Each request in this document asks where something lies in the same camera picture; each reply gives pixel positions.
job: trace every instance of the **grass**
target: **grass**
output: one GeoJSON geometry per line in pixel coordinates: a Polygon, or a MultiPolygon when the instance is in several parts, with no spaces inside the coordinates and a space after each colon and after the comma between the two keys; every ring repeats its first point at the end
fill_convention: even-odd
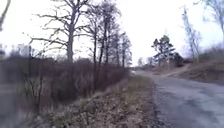
{"type": "Polygon", "coordinates": [[[93,97],[46,109],[22,127],[152,127],[157,125],[153,90],[148,78],[129,77],[93,97]]]}
{"type": "Polygon", "coordinates": [[[194,65],[188,71],[181,73],[179,76],[199,82],[216,83],[224,85],[224,62],[216,61],[194,65]]]}

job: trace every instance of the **bare tree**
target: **bare tree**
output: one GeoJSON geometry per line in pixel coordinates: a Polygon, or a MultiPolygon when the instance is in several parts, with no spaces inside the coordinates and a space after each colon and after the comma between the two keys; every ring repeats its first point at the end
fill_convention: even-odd
{"type": "Polygon", "coordinates": [[[118,67],[121,66],[121,39],[119,30],[111,36],[110,41],[112,42],[110,54],[111,54],[111,63],[116,64],[118,67]]]}
{"type": "Polygon", "coordinates": [[[47,42],[48,45],[46,47],[49,47],[52,44],[59,45],[59,47],[56,47],[59,49],[65,47],[67,51],[68,61],[72,62],[74,37],[83,35],[89,36],[87,34],[81,33],[81,30],[86,27],[86,25],[80,25],[80,23],[78,23],[80,17],[83,16],[86,11],[85,6],[88,5],[88,0],[54,1],[57,1],[57,4],[59,4],[57,6],[54,6],[54,9],[52,9],[55,14],[37,15],[40,18],[49,19],[49,22],[44,25],[43,29],[50,30],[52,34],[49,38],[32,38],[32,40],[47,42]]]}
{"type": "Polygon", "coordinates": [[[141,66],[143,66],[143,65],[144,65],[144,63],[143,63],[143,58],[140,57],[140,58],[138,59],[138,66],[141,67],[141,66]]]}
{"type": "Polygon", "coordinates": [[[40,103],[41,103],[41,95],[43,92],[43,84],[44,84],[44,75],[42,72],[42,66],[38,67],[38,77],[37,78],[31,78],[29,75],[25,78],[25,84],[24,84],[24,92],[26,95],[26,98],[31,98],[31,105],[34,107],[35,112],[39,112],[40,110],[40,103]]]}
{"type": "Polygon", "coordinates": [[[131,42],[126,33],[121,34],[122,39],[122,67],[124,68],[126,65],[131,65],[132,61],[132,53],[131,53],[131,42]]]}
{"type": "Polygon", "coordinates": [[[211,9],[213,11],[212,15],[216,23],[221,28],[221,31],[223,33],[223,41],[224,41],[224,0],[200,0],[197,3],[194,4],[199,4],[200,2],[205,3],[206,7],[211,9]]]}
{"type": "Polygon", "coordinates": [[[193,28],[193,25],[189,22],[187,9],[184,6],[184,12],[182,14],[182,19],[184,22],[184,28],[186,31],[187,42],[190,47],[191,55],[193,59],[197,59],[199,62],[199,41],[200,33],[193,28]]]}
{"type": "Polygon", "coordinates": [[[6,13],[7,13],[8,10],[9,10],[9,6],[10,6],[10,4],[11,4],[11,0],[8,0],[8,1],[7,1],[7,5],[6,5],[6,7],[5,7],[3,13],[1,14],[1,17],[0,17],[0,31],[2,31],[2,25],[3,25],[3,23],[4,23],[4,20],[5,20],[5,17],[6,17],[6,13]]]}
{"type": "Polygon", "coordinates": [[[148,57],[147,58],[147,64],[151,67],[153,66],[153,57],[148,57]]]}
{"type": "Polygon", "coordinates": [[[104,64],[104,72],[107,74],[111,48],[115,44],[115,36],[119,28],[116,23],[117,14],[119,14],[119,10],[116,5],[108,0],[104,0],[97,5],[89,5],[86,13],[89,25],[83,30],[93,40],[93,49],[91,51],[93,52],[95,77],[101,72],[102,64],[104,64]]]}

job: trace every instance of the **overcast sky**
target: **overcast sky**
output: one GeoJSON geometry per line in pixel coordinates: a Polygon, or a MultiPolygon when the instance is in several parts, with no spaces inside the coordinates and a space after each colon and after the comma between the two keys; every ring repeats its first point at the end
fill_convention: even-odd
{"type": "MultiPolygon", "coordinates": [[[[12,0],[9,13],[0,33],[0,42],[3,44],[28,43],[29,38],[22,32],[41,34],[38,25],[39,20],[32,19],[32,14],[45,11],[48,8],[47,0],[12,0]]],[[[133,63],[137,64],[140,57],[146,58],[155,54],[151,45],[155,38],[168,34],[171,43],[177,51],[187,55],[185,32],[181,28],[183,21],[180,9],[187,5],[189,19],[195,29],[201,32],[204,49],[219,43],[222,34],[213,22],[204,22],[205,15],[202,5],[193,6],[196,0],[117,0],[118,7],[122,12],[122,29],[130,37],[132,43],[133,63]]],[[[0,0],[0,12],[6,5],[7,0],[0,0]]]]}

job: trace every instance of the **tree trunk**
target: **tree trunk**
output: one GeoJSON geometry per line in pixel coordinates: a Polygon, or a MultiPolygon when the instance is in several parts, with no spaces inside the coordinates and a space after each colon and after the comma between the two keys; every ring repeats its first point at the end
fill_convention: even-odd
{"type": "Polygon", "coordinates": [[[190,44],[190,50],[191,50],[191,54],[192,54],[192,59],[195,60],[194,48],[193,48],[192,44],[190,44]]]}
{"type": "Polygon", "coordinates": [[[117,66],[120,67],[120,56],[119,56],[118,44],[117,44],[117,47],[116,47],[116,58],[117,58],[117,66]]]}
{"type": "Polygon", "coordinates": [[[96,50],[97,50],[97,30],[95,24],[95,33],[94,33],[94,49],[93,49],[93,88],[97,86],[98,83],[98,71],[97,71],[97,61],[96,61],[96,50]]]}
{"type": "Polygon", "coordinates": [[[109,42],[110,39],[107,39],[106,40],[106,50],[105,50],[105,63],[104,63],[104,66],[105,66],[105,70],[107,69],[107,65],[108,65],[108,62],[109,62],[109,45],[110,45],[110,42],[109,42]]]}
{"type": "Polygon", "coordinates": [[[101,68],[101,63],[102,63],[102,58],[103,58],[103,53],[104,53],[104,48],[105,48],[106,42],[107,42],[107,22],[104,21],[104,34],[103,34],[103,40],[101,42],[98,70],[100,70],[100,68],[101,68]]]}
{"type": "Polygon", "coordinates": [[[122,67],[125,67],[125,49],[122,51],[122,67]]]}
{"type": "Polygon", "coordinates": [[[8,0],[7,5],[6,5],[6,7],[5,7],[5,10],[3,11],[3,13],[2,13],[2,15],[1,15],[1,17],[0,17],[0,31],[2,31],[2,25],[3,25],[3,22],[4,22],[4,20],[5,20],[6,13],[7,13],[8,10],[9,10],[9,6],[10,6],[10,4],[11,4],[11,0],[8,0]]]}
{"type": "Polygon", "coordinates": [[[69,24],[69,35],[68,35],[68,42],[67,42],[67,58],[68,62],[73,62],[73,41],[74,41],[74,31],[75,31],[75,24],[74,20],[76,18],[76,8],[73,9],[72,15],[71,15],[71,22],[69,24]]]}
{"type": "Polygon", "coordinates": [[[223,38],[223,47],[224,47],[224,27],[223,27],[223,25],[221,25],[221,28],[222,28],[222,38],[223,38]]]}

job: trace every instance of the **paved road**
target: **paved road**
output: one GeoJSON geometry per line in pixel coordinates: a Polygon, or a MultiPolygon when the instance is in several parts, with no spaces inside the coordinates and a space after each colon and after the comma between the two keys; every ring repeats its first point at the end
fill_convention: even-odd
{"type": "Polygon", "coordinates": [[[13,84],[3,83],[2,76],[0,72],[0,128],[14,128],[16,88],[13,84]]]}
{"type": "Polygon", "coordinates": [[[224,86],[151,75],[159,118],[171,128],[224,128],[224,86]]]}

